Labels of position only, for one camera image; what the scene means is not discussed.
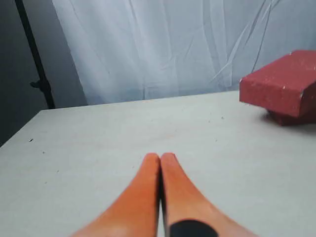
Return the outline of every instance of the table surface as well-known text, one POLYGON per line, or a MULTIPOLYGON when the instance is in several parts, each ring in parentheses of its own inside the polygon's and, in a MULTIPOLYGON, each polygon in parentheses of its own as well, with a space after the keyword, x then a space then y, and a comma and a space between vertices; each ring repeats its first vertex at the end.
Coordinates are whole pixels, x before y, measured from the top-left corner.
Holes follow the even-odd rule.
POLYGON ((315 236, 316 126, 266 115, 238 91, 41 111, 0 148, 0 235, 68 236, 118 197, 145 153, 174 152, 254 233, 315 236))

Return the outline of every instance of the white cloth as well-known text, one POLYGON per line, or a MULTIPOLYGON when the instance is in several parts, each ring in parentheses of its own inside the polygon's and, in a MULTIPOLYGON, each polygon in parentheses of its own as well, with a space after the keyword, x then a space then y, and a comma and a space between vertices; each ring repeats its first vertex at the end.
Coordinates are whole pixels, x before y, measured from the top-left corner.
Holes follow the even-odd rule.
POLYGON ((315 0, 53 0, 89 104, 238 89, 316 49, 315 0))

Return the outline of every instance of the red block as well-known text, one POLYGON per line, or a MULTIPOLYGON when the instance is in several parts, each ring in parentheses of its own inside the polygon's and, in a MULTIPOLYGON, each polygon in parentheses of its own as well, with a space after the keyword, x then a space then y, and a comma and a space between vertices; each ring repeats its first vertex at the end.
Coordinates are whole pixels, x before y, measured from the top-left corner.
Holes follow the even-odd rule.
POLYGON ((316 51, 292 52, 245 76, 239 99, 282 125, 316 122, 316 51))

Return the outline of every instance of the gray wall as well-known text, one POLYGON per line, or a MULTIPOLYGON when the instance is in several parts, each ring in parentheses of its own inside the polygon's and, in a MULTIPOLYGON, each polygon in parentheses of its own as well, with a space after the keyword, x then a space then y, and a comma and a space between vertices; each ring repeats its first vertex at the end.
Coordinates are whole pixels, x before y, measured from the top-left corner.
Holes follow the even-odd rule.
MULTIPOLYGON (((86 99, 50 0, 25 1, 57 108, 86 105, 86 99)), ((13 0, 0 1, 0 146, 38 111, 43 94, 29 86, 39 79, 13 0)))

